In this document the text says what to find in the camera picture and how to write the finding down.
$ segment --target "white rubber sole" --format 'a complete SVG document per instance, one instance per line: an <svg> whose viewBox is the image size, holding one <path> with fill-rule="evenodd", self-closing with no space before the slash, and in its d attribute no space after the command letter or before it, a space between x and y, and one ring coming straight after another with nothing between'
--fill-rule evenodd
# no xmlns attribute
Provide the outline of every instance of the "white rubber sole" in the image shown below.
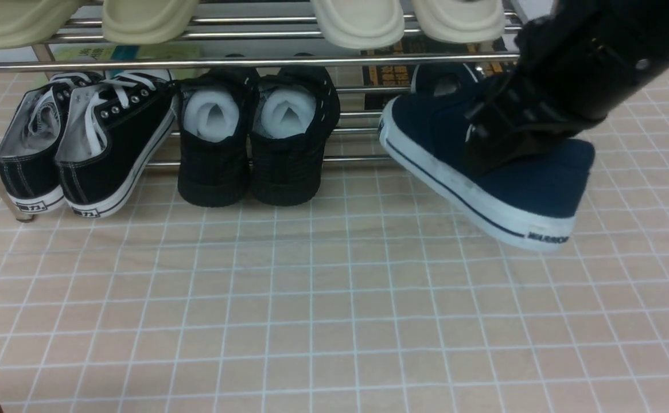
<svg viewBox="0 0 669 413"><path fill-rule="evenodd" d="M135 16L128 16L129 21L126 22L124 18L112 19L108 15L107 8L117 1L106 0L103 4L103 37L116 44L130 45L162 44L179 37L186 30L199 5L199 0L176 0L174 4L177 7L172 10L172 13L167 13L167 16L158 21L149 19L152 24L139 28L138 19ZM138 7L143 7L142 1L135 3Z"/></svg>
<svg viewBox="0 0 669 413"><path fill-rule="evenodd" d="M61 185L54 188L50 193L37 198L23 199L11 196L11 201L15 207L27 214L44 214L64 206L64 192Z"/></svg>
<svg viewBox="0 0 669 413"><path fill-rule="evenodd" d="M85 0L56 0L51 7L26 10L24 18L0 25L0 49L12 49L44 41L67 23ZM6 4L0 2L1 8ZM34 21L22 21L35 18Z"/></svg>
<svg viewBox="0 0 669 413"><path fill-rule="evenodd" d="M370 5L371 0L364 0L364 5ZM312 0L314 15L317 17L319 30L322 31L324 39L331 44L346 49L368 50L379 49L396 44L403 37L406 30L406 22L403 20L403 9L400 8L398 0L394 0L395 13L387 18L388 24L382 26L369 26L356 28L353 24L340 21L332 16L327 10L325 3L337 2L337 0Z"/></svg>
<svg viewBox="0 0 669 413"><path fill-rule="evenodd" d="M531 251L556 251L569 240L575 217L544 217L515 208L491 196L400 131L393 122L394 101L386 105L380 120L381 145L406 170L457 206L470 222L503 243Z"/></svg>
<svg viewBox="0 0 669 413"><path fill-rule="evenodd" d="M164 143L171 132L172 122L174 120L174 107L175 102L172 102L172 109L169 109L169 112L166 113L166 116L156 130L156 133L149 139L146 148L143 149L143 152L141 152L138 159L135 160L133 168L130 170L127 178L125 178L125 181L123 181L123 184L117 191L112 193L106 199L103 199L103 201L89 205L74 204L67 199L67 204L72 207L72 211L75 212L75 215L85 217L86 219L103 219L104 217L109 217L119 211L125 203L128 202L130 194L133 193L138 180L140 180L141 173L146 168L146 164L148 164L153 154L161 144Z"/></svg>
<svg viewBox="0 0 669 413"><path fill-rule="evenodd" d="M413 0L413 5L424 34L435 40L472 44L496 40L505 32L505 10L501 0L472 3Z"/></svg>

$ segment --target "stitching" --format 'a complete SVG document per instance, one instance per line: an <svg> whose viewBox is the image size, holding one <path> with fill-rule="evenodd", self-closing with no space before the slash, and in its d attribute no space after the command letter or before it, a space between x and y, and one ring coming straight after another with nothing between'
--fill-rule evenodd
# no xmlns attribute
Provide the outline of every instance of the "stitching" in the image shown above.
<svg viewBox="0 0 669 413"><path fill-rule="evenodd" d="M31 198L34 197L33 191L31 190L30 186L28 186L28 181L26 180L26 175L23 173L23 167L21 163L16 164L18 166L18 176L21 178L21 182L23 183L24 188L26 188L26 192L28 192L28 196Z"/></svg>
<svg viewBox="0 0 669 413"><path fill-rule="evenodd" d="M18 190L15 188L14 181L11 180L11 173L9 172L9 166L7 164L3 164L3 175L6 176L6 181L7 184L9 185L9 188L11 188L11 191L15 194L18 195Z"/></svg>
<svg viewBox="0 0 669 413"><path fill-rule="evenodd" d="M80 194L80 198L82 198L82 202L85 204L89 204L89 201L87 201L87 196L85 196L85 191L82 191L82 188L80 186L80 180L77 179L77 170L74 167L69 167L70 170L72 170L72 180L75 181L75 186L77 186L77 193Z"/></svg>
<svg viewBox="0 0 669 413"><path fill-rule="evenodd" d="M69 195L72 196L72 198L74 198L71 191L72 187L69 185L69 182L67 181L67 176L65 176L64 174L63 167L59 168L59 180L61 180L62 183L62 190L65 191L66 193L69 193Z"/></svg>

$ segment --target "white shoelace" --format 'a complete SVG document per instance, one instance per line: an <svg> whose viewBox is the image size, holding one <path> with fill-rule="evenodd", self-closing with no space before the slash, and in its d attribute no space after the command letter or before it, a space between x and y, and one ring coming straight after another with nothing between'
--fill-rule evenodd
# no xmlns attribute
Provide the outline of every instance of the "white shoelace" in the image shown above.
<svg viewBox="0 0 669 413"><path fill-rule="evenodd" d="M120 106L123 109L130 107L130 99L128 99L128 94L125 92L124 87L135 87L141 83L151 91L156 90L153 81L133 73L119 73L114 78L103 80L101 83L110 84L112 86L112 89L115 91L115 94L120 101ZM98 125L98 120L95 118L95 107L107 102L106 99L101 99L99 93L100 91L95 92L92 98L90 98L90 103L85 111L85 133L87 135L91 156L100 154L107 146L107 138L104 136L103 130Z"/></svg>
<svg viewBox="0 0 669 413"><path fill-rule="evenodd" d="M70 87L75 87L73 77L79 77L87 84L91 83L89 76L85 73L70 72L60 73L52 76L49 83L64 83L69 84ZM61 128L61 119L59 116L59 109L56 106L56 97L54 97L54 90L49 87L49 90L39 98L38 102L33 106L33 111L28 121L28 132L32 136L43 135L47 131L59 133Z"/></svg>

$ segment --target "sneaker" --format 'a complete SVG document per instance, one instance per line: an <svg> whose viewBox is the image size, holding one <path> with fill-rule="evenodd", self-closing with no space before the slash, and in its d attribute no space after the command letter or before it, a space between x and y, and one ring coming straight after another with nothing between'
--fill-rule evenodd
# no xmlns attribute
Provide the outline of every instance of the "sneaker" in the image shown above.
<svg viewBox="0 0 669 413"><path fill-rule="evenodd" d="M477 83L482 75L474 63L429 63L418 65L411 77L411 93L426 96L444 96L455 93L462 86Z"/></svg>
<svg viewBox="0 0 669 413"><path fill-rule="evenodd" d="M125 71L72 94L55 163L76 215L107 217L128 201L151 155L169 136L171 79L169 71Z"/></svg>
<svg viewBox="0 0 669 413"><path fill-rule="evenodd" d="M67 127L69 97L102 79L93 72L60 73L23 96L0 145L1 179L21 211L40 214L64 204L53 160Z"/></svg>
<svg viewBox="0 0 669 413"><path fill-rule="evenodd" d="M226 207L250 186L247 139L258 106L255 68L214 68L180 82L179 194L199 207Z"/></svg>
<svg viewBox="0 0 669 413"><path fill-rule="evenodd" d="M550 154L525 157L474 176L462 152L473 129L464 113L488 81L447 96L400 96L386 105L385 150L488 235L512 246L555 251L569 240L594 162L594 147L568 139Z"/></svg>
<svg viewBox="0 0 669 413"><path fill-rule="evenodd" d="M259 81L250 139L255 198L293 206L319 191L324 144L340 121L340 99L326 68L287 66Z"/></svg>

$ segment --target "navy blue sneaker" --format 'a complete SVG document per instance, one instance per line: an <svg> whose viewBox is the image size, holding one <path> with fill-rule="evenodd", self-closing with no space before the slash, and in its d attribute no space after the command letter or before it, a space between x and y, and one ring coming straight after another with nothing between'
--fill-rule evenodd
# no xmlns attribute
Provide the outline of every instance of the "navy blue sneaker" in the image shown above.
<svg viewBox="0 0 669 413"><path fill-rule="evenodd" d="M428 63L416 66L411 77L411 93L444 96L477 83L482 74L474 63Z"/></svg>
<svg viewBox="0 0 669 413"><path fill-rule="evenodd" d="M487 82L468 84L447 96L392 100L380 120L380 142L398 163L488 235L519 248L555 251L574 228L594 147L568 139L551 154L472 176L462 162L472 133L463 114Z"/></svg>

